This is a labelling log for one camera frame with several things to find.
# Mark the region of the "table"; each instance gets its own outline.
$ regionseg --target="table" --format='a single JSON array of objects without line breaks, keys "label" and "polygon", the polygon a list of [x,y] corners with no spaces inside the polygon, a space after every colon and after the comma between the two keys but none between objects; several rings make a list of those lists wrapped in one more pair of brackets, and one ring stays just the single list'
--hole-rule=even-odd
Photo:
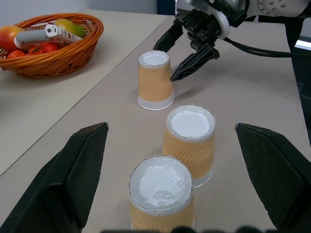
[{"label": "table", "polygon": [[[290,59],[256,57],[224,41],[221,57],[174,83],[175,102],[165,110],[142,109],[138,97],[138,56],[151,50],[173,23],[163,22],[105,79],[55,124],[0,177],[0,222],[4,222],[37,172],[80,128],[107,121],[109,132],[101,178],[83,233],[130,229],[127,185],[138,162],[161,153],[167,114],[182,104],[199,104],[216,118],[213,175],[194,191],[195,229],[233,232],[241,225],[273,225],[247,174],[234,131],[237,122],[285,135],[309,160],[310,145]],[[263,49],[288,50],[285,28],[244,23],[230,38]],[[172,68],[193,52],[184,34],[169,51]]]},{"label": "table", "polygon": [[104,23],[93,59],[83,70],[48,80],[0,71],[0,175],[166,18],[89,9],[83,13]]}]

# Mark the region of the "orange wicker basket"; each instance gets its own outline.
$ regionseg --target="orange wicker basket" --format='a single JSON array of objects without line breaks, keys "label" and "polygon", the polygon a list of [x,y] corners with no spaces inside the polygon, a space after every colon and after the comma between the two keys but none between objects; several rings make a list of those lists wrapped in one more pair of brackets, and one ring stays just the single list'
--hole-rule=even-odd
[{"label": "orange wicker basket", "polygon": [[97,41],[104,31],[103,23],[96,17],[78,13],[46,15],[31,18],[16,26],[26,31],[38,30],[60,18],[68,19],[83,27],[86,36],[60,50],[35,56],[8,59],[6,58],[8,52],[0,47],[0,67],[17,75],[35,79],[53,78],[82,69],[90,61]]}]

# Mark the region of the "tomato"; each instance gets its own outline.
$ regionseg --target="tomato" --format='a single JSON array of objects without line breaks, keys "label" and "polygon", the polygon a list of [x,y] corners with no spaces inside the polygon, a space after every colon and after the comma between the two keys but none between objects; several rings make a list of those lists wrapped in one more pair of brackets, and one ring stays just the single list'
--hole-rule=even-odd
[{"label": "tomato", "polygon": [[54,43],[47,43],[43,46],[43,52],[53,52],[58,50],[58,45]]},{"label": "tomato", "polygon": [[41,46],[40,45],[30,45],[30,47],[28,49],[28,53],[32,53],[37,48],[41,48]]},{"label": "tomato", "polygon": [[0,46],[9,53],[18,50],[14,44],[14,39],[19,32],[23,31],[23,29],[13,25],[0,28]]},{"label": "tomato", "polygon": [[8,58],[17,58],[17,57],[23,57],[23,56],[25,56],[25,54],[22,51],[15,50],[9,54]]},{"label": "tomato", "polygon": [[26,56],[30,56],[30,55],[39,55],[39,54],[43,54],[43,49],[38,46],[34,49],[31,50],[31,52],[29,52]]}]

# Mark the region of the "paper cup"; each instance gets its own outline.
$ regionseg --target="paper cup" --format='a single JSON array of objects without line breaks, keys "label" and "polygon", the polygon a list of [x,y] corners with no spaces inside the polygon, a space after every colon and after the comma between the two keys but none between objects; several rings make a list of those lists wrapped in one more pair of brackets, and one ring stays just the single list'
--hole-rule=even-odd
[{"label": "paper cup", "polygon": [[162,51],[150,51],[138,58],[138,103],[148,110],[162,110],[174,101],[169,56]]},{"label": "paper cup", "polygon": [[193,228],[193,186],[190,171],[170,156],[155,156],[138,164],[128,188],[133,230],[170,233]]},{"label": "paper cup", "polygon": [[214,132],[214,116],[200,106],[183,105],[167,117],[162,153],[188,167],[194,188],[204,185],[212,175]]}]

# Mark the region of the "red apple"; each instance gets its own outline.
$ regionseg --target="red apple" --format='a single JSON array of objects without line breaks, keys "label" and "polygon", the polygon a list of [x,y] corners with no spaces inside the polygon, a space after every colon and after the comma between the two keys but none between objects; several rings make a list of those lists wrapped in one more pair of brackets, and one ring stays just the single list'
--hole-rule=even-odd
[{"label": "red apple", "polygon": [[19,32],[23,31],[23,29],[13,25],[0,28],[0,47],[9,53],[18,50],[14,44],[14,38]]}]

